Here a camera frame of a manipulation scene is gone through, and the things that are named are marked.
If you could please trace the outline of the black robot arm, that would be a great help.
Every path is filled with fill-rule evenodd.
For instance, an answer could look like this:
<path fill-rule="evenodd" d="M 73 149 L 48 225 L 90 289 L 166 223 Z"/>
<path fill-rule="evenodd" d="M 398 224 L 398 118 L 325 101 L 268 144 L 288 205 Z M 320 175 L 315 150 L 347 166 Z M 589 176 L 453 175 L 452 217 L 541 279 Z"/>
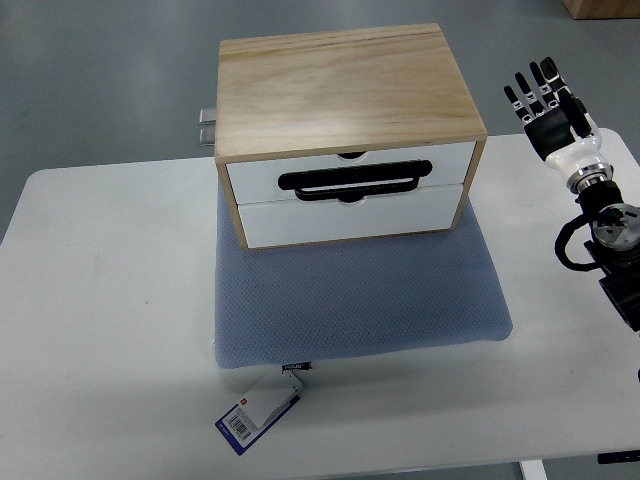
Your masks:
<path fill-rule="evenodd" d="M 639 208 L 626 203 L 613 180 L 613 168 L 602 163 L 579 169 L 568 180 L 577 195 L 581 214 L 566 223 L 554 243 L 554 253 L 567 269 L 589 272 L 599 269 L 604 294 L 634 332 L 639 331 Z M 590 263 L 576 263 L 566 247 L 580 228 L 590 229 L 584 247 Z"/>

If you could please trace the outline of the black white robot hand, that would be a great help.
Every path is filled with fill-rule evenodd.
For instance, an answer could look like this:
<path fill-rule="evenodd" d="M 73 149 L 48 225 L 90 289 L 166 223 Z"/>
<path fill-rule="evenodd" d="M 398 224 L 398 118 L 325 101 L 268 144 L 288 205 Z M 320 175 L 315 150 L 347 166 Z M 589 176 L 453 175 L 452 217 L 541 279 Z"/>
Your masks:
<path fill-rule="evenodd" d="M 520 91 L 507 85 L 504 93 L 535 153 L 574 194 L 611 181 L 614 169 L 601 154 L 599 128 L 554 60 L 547 57 L 529 67 L 537 88 L 517 72 L 514 78 Z"/>

